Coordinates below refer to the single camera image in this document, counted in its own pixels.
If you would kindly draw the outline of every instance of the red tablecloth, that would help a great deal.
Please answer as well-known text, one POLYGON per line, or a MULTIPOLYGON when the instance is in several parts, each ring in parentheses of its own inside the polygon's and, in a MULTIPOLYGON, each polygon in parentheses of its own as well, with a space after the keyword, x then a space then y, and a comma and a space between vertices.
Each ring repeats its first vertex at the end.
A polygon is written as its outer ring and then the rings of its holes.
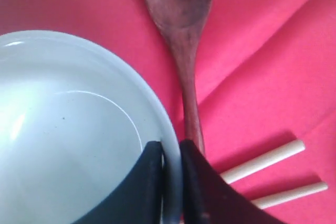
MULTIPOLYGON (((183 136, 173 61, 144 0, 0 0, 0 34, 25 29, 115 52, 183 136)), ((196 75, 211 164, 222 172, 298 137, 303 153, 233 186, 252 199, 324 180, 329 190, 267 211, 289 223, 336 223, 336 0, 213 0, 196 75)))

